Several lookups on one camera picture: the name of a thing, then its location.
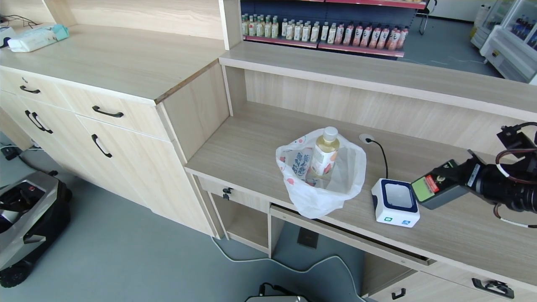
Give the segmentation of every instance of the cabinet handle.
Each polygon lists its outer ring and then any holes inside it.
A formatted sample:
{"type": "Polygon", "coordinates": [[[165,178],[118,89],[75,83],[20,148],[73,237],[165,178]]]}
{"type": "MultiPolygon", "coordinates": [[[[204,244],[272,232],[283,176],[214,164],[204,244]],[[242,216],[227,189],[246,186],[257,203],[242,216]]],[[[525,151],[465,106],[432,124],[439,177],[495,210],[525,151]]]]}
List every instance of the cabinet handle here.
{"type": "Polygon", "coordinates": [[[505,298],[514,299],[514,291],[504,282],[491,280],[483,286],[479,279],[472,278],[471,281],[477,289],[488,291],[505,298]]]}
{"type": "Polygon", "coordinates": [[[231,194],[231,190],[233,190],[233,189],[232,188],[224,188],[222,190],[222,192],[224,192],[224,194],[222,195],[222,198],[226,199],[226,200],[229,200],[229,194],[231,194]]]}
{"type": "Polygon", "coordinates": [[[97,148],[99,148],[99,150],[101,150],[101,152],[104,154],[104,156],[106,156],[108,158],[112,157],[112,154],[110,154],[109,152],[104,151],[103,148],[99,145],[99,143],[97,142],[98,137],[97,137],[96,134],[92,134],[91,139],[93,140],[95,145],[97,145],[97,148]]]}
{"type": "Polygon", "coordinates": [[[397,300],[397,299],[399,299],[399,298],[404,297],[404,295],[406,295],[406,294],[407,294],[407,289],[402,288],[402,289],[401,289],[401,293],[398,294],[398,295],[396,295],[395,292],[391,293],[391,299],[392,299],[392,300],[397,300]]]}
{"type": "Polygon", "coordinates": [[[101,111],[101,110],[99,110],[100,109],[99,106],[93,106],[92,109],[95,112],[98,112],[100,114],[104,114],[106,116],[114,117],[114,118],[120,118],[120,117],[124,116],[123,112],[118,112],[118,113],[112,114],[112,113],[101,111]]]}
{"type": "Polygon", "coordinates": [[[24,86],[24,85],[20,86],[19,88],[20,88],[22,91],[26,91],[26,92],[29,92],[29,93],[31,93],[31,94],[38,94],[38,93],[41,92],[41,90],[39,90],[39,89],[28,90],[28,89],[26,89],[26,86],[24,86]]]}
{"type": "Polygon", "coordinates": [[[28,119],[32,122],[32,124],[34,124],[39,130],[46,131],[45,128],[43,128],[43,126],[39,126],[35,121],[33,121],[33,119],[30,117],[30,111],[25,110],[24,113],[26,114],[28,119]]]}
{"type": "Polygon", "coordinates": [[[45,123],[43,123],[43,121],[38,117],[37,113],[32,113],[32,116],[34,117],[35,121],[39,123],[39,125],[41,125],[41,127],[43,128],[43,131],[46,131],[50,134],[54,133],[52,132],[52,130],[50,129],[47,129],[48,127],[45,127],[45,123]]]}

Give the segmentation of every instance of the gray floor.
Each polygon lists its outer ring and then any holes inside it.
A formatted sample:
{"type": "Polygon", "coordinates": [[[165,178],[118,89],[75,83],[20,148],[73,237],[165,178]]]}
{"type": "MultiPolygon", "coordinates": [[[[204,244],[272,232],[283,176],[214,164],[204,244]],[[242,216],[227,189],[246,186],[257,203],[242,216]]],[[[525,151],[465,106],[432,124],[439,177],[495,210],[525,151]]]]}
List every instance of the gray floor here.
{"type": "Polygon", "coordinates": [[[418,32],[421,17],[416,17],[404,44],[405,56],[399,60],[416,64],[502,77],[470,42],[472,24],[429,19],[425,34],[418,32]]]}
{"type": "MultiPolygon", "coordinates": [[[[42,169],[60,169],[42,151],[24,153],[42,169]]],[[[0,156],[0,185],[32,170],[0,156]]],[[[58,178],[74,192],[69,227],[19,286],[0,289],[2,302],[229,301],[243,302],[262,282],[282,285],[312,301],[357,301],[338,260],[298,274],[268,261],[232,263],[206,235],[152,214],[79,178],[58,178]]],[[[286,225],[276,259],[304,270],[338,254],[361,283],[363,252],[321,237],[317,251],[298,246],[298,228],[286,225]]],[[[233,258],[266,255],[236,241],[219,244],[233,258]]]]}

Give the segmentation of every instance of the display fridge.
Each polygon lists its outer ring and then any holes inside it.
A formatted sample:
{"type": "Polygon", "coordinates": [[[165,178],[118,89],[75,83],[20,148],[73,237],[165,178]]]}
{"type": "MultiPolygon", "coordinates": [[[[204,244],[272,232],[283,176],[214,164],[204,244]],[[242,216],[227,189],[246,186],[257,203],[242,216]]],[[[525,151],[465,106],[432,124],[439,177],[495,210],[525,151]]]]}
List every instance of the display fridge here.
{"type": "Polygon", "coordinates": [[[471,39],[472,44],[481,49],[494,26],[502,23],[514,3],[515,0],[496,1],[489,9],[487,17],[484,19],[483,23],[477,26],[477,31],[471,39]]]}
{"type": "Polygon", "coordinates": [[[537,1],[516,0],[480,49],[505,78],[537,85],[537,1]]]}

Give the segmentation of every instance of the white wall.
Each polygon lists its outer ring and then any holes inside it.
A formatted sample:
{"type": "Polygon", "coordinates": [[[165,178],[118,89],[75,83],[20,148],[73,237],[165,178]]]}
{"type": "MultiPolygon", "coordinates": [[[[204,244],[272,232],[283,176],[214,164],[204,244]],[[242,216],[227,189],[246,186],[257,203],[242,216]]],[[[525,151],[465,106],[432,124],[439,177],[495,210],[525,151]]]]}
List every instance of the white wall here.
{"type": "MultiPolygon", "coordinates": [[[[492,6],[494,0],[438,0],[438,5],[431,16],[457,20],[474,21],[477,10],[482,4],[492,6]]],[[[429,2],[432,10],[434,0],[429,2]]]]}

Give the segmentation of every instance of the wheel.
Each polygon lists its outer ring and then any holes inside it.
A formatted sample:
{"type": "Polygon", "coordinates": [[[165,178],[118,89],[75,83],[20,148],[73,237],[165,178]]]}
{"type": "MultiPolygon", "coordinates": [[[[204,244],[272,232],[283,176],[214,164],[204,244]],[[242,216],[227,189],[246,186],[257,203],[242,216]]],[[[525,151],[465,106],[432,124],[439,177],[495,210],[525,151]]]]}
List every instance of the wheel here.
{"type": "Polygon", "coordinates": [[[70,189],[67,189],[66,191],[66,201],[70,202],[72,199],[72,191],[70,189]]]}
{"type": "Polygon", "coordinates": [[[23,263],[16,263],[11,267],[0,271],[0,285],[10,288],[21,284],[30,274],[30,266],[23,263]]]}

